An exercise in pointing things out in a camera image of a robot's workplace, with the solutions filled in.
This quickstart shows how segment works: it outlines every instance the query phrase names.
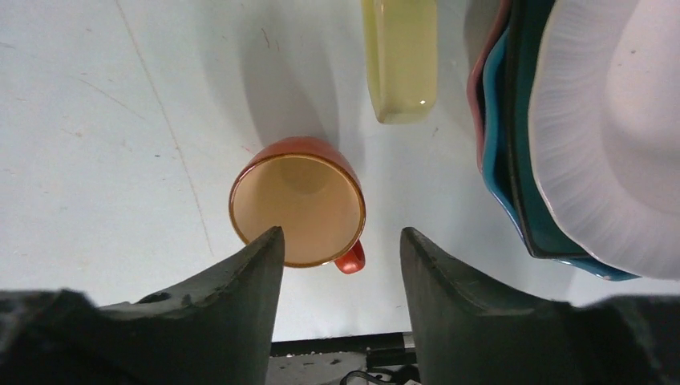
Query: plate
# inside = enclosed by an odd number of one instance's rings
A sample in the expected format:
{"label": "plate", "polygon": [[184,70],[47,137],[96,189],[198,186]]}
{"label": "plate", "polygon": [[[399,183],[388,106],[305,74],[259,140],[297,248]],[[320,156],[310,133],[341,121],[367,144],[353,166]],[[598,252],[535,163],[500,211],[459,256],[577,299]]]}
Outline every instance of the plate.
{"label": "plate", "polygon": [[[484,102],[486,105],[486,127],[484,129],[482,176],[488,190],[493,194],[500,205],[503,206],[503,209],[505,209],[505,212],[515,225],[518,234],[522,237],[522,240],[524,240],[524,235],[520,230],[517,212],[512,203],[510,177],[508,176],[508,158],[506,157],[507,138],[505,136],[505,127],[500,118],[499,106],[503,104],[504,93],[497,91],[504,89],[504,58],[507,40],[508,32],[505,31],[500,36],[498,43],[489,53],[487,62],[484,65],[483,85]],[[599,278],[610,281],[624,281],[636,278],[632,274],[614,269],[591,257],[575,259],[566,258],[558,259],[557,261],[573,265],[574,267],[585,270]]]}
{"label": "plate", "polygon": [[533,176],[592,256],[680,278],[680,2],[560,0],[540,45]]}
{"label": "plate", "polygon": [[527,114],[540,37],[553,1],[515,0],[508,26],[504,121],[512,199],[529,253],[537,258],[589,257],[567,237],[550,215],[533,179]]}
{"label": "plate", "polygon": [[508,13],[512,0],[500,0],[498,11],[491,24],[486,42],[480,55],[472,66],[470,76],[467,78],[467,103],[472,113],[472,123],[475,125],[475,137],[477,143],[477,168],[482,171],[482,156],[484,153],[484,91],[482,85],[482,72],[484,63],[487,61],[489,52],[494,47],[500,34],[505,30],[508,23]]}

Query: teal plate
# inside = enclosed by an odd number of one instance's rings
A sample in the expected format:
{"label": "teal plate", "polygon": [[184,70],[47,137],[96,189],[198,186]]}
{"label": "teal plate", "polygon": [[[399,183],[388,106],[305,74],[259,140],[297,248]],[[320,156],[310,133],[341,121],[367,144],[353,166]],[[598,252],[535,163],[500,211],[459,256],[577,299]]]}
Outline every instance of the teal plate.
{"label": "teal plate", "polygon": [[[500,106],[504,105],[505,93],[502,91],[498,92],[498,90],[504,90],[507,42],[508,31],[506,30],[500,36],[499,41],[489,53],[487,62],[484,64],[482,82],[484,86],[484,102],[486,104],[486,122],[484,128],[482,177],[488,190],[500,205],[503,206],[518,234],[526,242],[528,237],[525,237],[522,232],[520,219],[512,202],[512,187],[507,154],[508,138],[505,126],[500,118]],[[559,258],[556,261],[573,265],[599,278],[610,281],[625,281],[637,277],[605,265],[590,256],[584,258]]]}
{"label": "teal plate", "polygon": [[536,258],[591,258],[557,227],[533,179],[528,105],[536,60],[553,0],[515,0],[508,24],[503,120],[512,200],[529,253]]}

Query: mug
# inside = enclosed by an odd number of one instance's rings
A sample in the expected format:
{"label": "mug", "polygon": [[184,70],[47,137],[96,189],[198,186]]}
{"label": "mug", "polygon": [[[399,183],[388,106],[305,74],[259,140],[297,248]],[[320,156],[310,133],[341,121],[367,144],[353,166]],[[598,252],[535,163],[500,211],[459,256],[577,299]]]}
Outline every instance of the mug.
{"label": "mug", "polygon": [[290,137],[255,155],[234,181],[229,217],[246,244],[281,226],[286,266],[334,261],[352,274],[366,264],[359,241],[366,203],[358,178],[347,159],[323,140]]}

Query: white table surface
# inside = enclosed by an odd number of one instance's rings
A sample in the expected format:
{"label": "white table surface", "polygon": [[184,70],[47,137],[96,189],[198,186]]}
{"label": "white table surface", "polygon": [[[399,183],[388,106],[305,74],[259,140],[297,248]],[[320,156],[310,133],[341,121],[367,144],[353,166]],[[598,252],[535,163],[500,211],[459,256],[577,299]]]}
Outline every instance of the white table surface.
{"label": "white table surface", "polygon": [[440,0],[439,101],[382,126],[358,0],[2,0],[0,287],[103,305],[181,281],[242,247],[227,200],[250,157],[315,135],[362,182],[367,264],[286,269],[275,341],[410,330],[406,226],[544,298],[680,293],[528,256],[477,172],[464,93],[495,3]]}

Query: mug rim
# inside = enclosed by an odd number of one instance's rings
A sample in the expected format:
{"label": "mug rim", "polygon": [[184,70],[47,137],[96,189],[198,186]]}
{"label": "mug rim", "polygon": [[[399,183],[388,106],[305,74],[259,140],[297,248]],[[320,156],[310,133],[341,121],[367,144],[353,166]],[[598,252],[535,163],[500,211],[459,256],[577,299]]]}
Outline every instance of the mug rim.
{"label": "mug rim", "polygon": [[361,234],[363,233],[364,226],[366,225],[366,202],[364,201],[363,197],[363,192],[361,191],[361,188],[358,185],[358,182],[354,179],[354,177],[347,171],[345,170],[340,164],[337,164],[333,162],[330,159],[325,158],[324,156],[319,156],[315,154],[310,154],[308,152],[287,152],[285,154],[274,154],[270,156],[265,156],[262,159],[257,160],[256,162],[253,162],[252,164],[249,164],[246,166],[246,168],[243,169],[234,181],[231,191],[229,192],[229,220],[232,222],[232,227],[234,228],[234,231],[236,231],[236,234],[238,237],[245,243],[246,245],[249,244],[253,240],[249,240],[242,232],[241,229],[239,229],[238,224],[236,222],[236,218],[234,217],[234,197],[236,195],[236,191],[238,190],[238,187],[241,185],[241,182],[245,179],[245,177],[252,172],[255,168],[258,166],[263,165],[264,163],[270,162],[272,160],[280,160],[280,159],[285,159],[285,158],[305,158],[305,159],[311,159],[311,160],[316,160],[320,163],[325,164],[326,166],[331,167],[335,172],[338,172],[345,180],[352,186],[352,189],[354,190],[354,193],[356,194],[358,198],[358,203],[359,203],[359,223],[357,227],[357,231],[352,237],[352,240],[342,248],[341,251],[338,253],[333,254],[330,258],[323,259],[320,261],[314,261],[311,263],[296,263],[296,262],[288,262],[284,258],[283,265],[287,267],[297,267],[297,268],[305,268],[305,267],[315,267],[315,266],[320,266],[320,265],[325,265],[329,262],[335,261],[336,259],[339,259],[340,257],[344,256],[347,254],[348,251],[350,251],[354,245],[358,242],[359,238],[361,237]]}

